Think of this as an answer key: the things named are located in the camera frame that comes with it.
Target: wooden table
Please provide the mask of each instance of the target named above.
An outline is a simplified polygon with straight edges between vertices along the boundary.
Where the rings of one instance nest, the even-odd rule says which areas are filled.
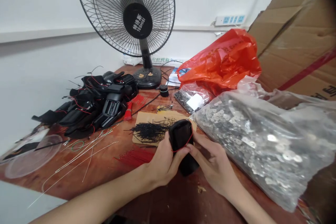
[[[132,74],[141,66],[123,66],[116,72],[124,71],[126,74]],[[141,90],[140,94],[148,99],[153,99],[157,94],[157,90]],[[144,112],[153,112],[152,109],[158,105],[173,104],[173,110],[182,114],[188,115],[187,112],[179,105],[172,97],[164,98],[159,96],[147,107],[143,108]],[[56,196],[62,199],[70,200],[77,195],[80,195],[100,184],[117,178],[128,171],[132,170],[129,167],[114,157],[119,157],[126,151],[134,148],[132,143],[132,135],[128,131],[134,126],[137,115],[134,115],[132,120],[125,121],[119,124],[113,132],[107,135],[99,144],[94,147],[96,152],[112,142],[117,143],[105,148],[92,157],[91,164],[87,171],[84,182],[82,182],[85,171],[87,169],[89,159],[71,171],[57,184],[48,190],[47,194]],[[56,132],[57,128],[52,128],[50,134]],[[37,171],[17,179],[8,179],[5,177],[6,165],[0,166],[0,179],[12,184],[16,184],[25,188],[41,192],[42,184],[54,174],[44,185],[44,189],[48,189],[57,180],[64,176],[68,171],[89,157],[91,151],[87,152],[65,169],[54,174],[54,172],[69,162],[76,156],[76,152],[71,150],[59,151],[47,164]],[[265,209],[265,211],[278,223],[284,224],[303,224],[305,218],[300,211],[296,209],[294,213],[289,213],[283,210],[270,200],[241,170],[232,164],[234,171],[250,194],[257,202]],[[199,193],[198,186],[202,186],[206,191]],[[207,183],[202,170],[199,168],[195,173],[187,178],[184,178],[178,173],[173,180],[164,187],[159,187],[154,191],[141,195],[135,200],[128,203],[118,211],[118,214],[139,223],[230,223],[240,224],[246,223],[239,212],[222,196],[217,194]]]

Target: metal wire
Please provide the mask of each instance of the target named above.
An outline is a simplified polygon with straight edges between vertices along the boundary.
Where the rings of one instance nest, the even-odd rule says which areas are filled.
[[[146,43],[148,55],[159,51],[168,40],[175,20],[175,0],[80,0],[99,36],[116,50],[141,57],[140,44]],[[131,3],[144,5],[152,16],[153,29],[145,40],[131,36],[123,22],[125,8]]]

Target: fan logo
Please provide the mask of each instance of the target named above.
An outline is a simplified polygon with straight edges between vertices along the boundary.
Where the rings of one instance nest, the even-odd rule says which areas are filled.
[[[145,19],[140,14],[138,14],[134,22],[133,29],[137,30],[138,32],[141,31],[141,28],[144,25],[144,22],[145,22]]]

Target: plastic bag of screws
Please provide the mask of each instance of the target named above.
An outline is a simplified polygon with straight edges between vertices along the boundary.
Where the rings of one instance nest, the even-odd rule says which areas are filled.
[[[265,92],[255,79],[192,115],[275,203],[294,212],[309,180],[336,153],[336,101]]]
[[[174,97],[189,114],[199,110],[212,99],[211,94],[196,82],[183,85]]]

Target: hand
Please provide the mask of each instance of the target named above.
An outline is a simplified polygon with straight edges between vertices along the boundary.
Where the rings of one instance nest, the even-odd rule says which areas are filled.
[[[219,143],[212,142],[202,135],[193,133],[194,140],[210,152],[211,158],[207,160],[193,145],[187,144],[190,154],[200,165],[206,180],[211,187],[228,198],[234,196],[242,185],[233,171],[225,150]]]
[[[164,139],[159,143],[153,159],[144,164],[146,175],[150,179],[149,191],[159,186],[165,186],[176,175],[182,159],[189,153],[190,149],[182,148],[176,152],[173,158],[172,146],[169,141],[168,131]]]

